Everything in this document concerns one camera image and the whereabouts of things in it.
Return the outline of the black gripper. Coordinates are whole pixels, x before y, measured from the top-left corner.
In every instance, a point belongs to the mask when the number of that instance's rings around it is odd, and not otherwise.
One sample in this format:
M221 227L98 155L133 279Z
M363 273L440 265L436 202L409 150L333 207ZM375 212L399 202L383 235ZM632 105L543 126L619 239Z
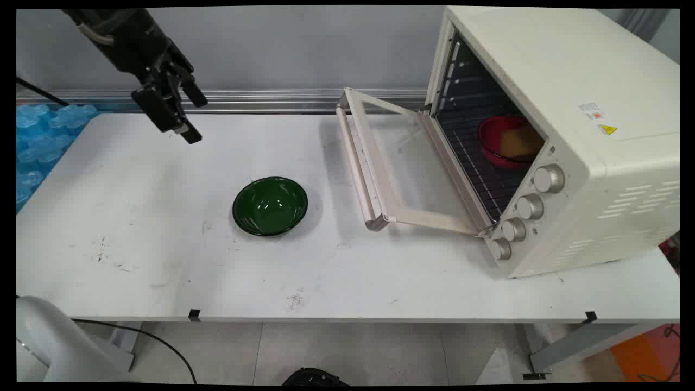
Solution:
M131 97L160 132L172 131L189 144L201 133L183 110L179 85L197 108L209 102L196 84L193 65L164 34L146 8L64 8L78 30L120 71L148 83ZM178 81L152 84L170 72Z

